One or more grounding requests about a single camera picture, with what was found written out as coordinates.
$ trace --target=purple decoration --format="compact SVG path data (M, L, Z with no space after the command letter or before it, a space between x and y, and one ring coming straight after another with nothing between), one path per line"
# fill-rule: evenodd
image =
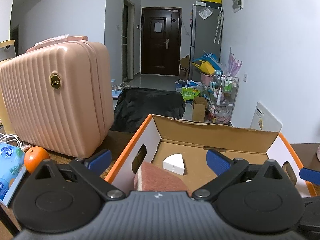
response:
M230 55L229 55L229 62L228 62L228 67L226 66L226 69L230 73L231 76L236 76L236 74L239 72L241 66L242 66L242 61L239 64L240 60L236 61L236 58L233 57L234 54L231 53L231 47L230 47Z

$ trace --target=electrical panel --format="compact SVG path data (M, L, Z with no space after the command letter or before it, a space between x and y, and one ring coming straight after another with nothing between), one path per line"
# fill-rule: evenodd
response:
M243 9L243 0L232 0L233 12Z

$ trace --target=box handle hole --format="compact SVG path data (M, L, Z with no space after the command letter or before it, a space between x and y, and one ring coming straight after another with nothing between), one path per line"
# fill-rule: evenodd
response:
M142 162L144 161L144 158L147 155L147 148L144 144L140 147L137 156L134 158L132 162L132 171L134 174L137 173L138 169L140 168Z
M282 169L284 170L284 172L288 175L288 177L290 178L291 182L296 185L297 184L297 177L294 174L293 168L291 166L291 164L289 162L285 162L282 166Z

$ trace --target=dark wooden door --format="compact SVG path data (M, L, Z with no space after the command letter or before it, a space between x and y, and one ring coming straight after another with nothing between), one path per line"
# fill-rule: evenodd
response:
M19 25L10 31L10 40L14 40L16 55L19 56Z
M141 74L179 75L182 8L143 8Z

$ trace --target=orange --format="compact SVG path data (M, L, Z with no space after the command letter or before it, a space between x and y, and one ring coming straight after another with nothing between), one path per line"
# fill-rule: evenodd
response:
M47 151L39 146L30 148L24 156L24 165L30 173L33 173L39 163L45 159L50 159Z

